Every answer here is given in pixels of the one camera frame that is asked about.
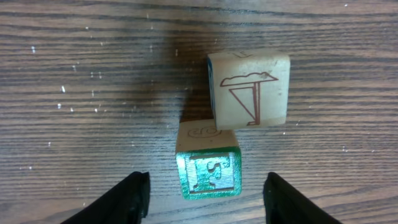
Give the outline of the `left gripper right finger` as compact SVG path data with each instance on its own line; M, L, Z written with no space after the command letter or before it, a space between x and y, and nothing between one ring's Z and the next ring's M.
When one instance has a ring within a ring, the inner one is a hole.
M267 224L341 224L275 172L264 182Z

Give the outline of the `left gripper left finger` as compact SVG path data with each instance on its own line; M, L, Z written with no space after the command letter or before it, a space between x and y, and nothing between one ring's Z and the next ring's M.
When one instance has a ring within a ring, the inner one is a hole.
M140 224L149 202L149 173L133 172L62 224Z

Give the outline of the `green F letter block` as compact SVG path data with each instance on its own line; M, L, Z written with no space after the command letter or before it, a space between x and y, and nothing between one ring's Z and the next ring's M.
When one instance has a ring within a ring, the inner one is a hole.
M241 150L233 130L218 130L213 119L182 122L175 155L184 199L241 193Z

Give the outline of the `plain wooden picture block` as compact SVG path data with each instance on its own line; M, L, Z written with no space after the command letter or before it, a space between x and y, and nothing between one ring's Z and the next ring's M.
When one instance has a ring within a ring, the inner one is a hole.
M211 109L217 129L260 128L284 124L290 57L257 49L207 56Z

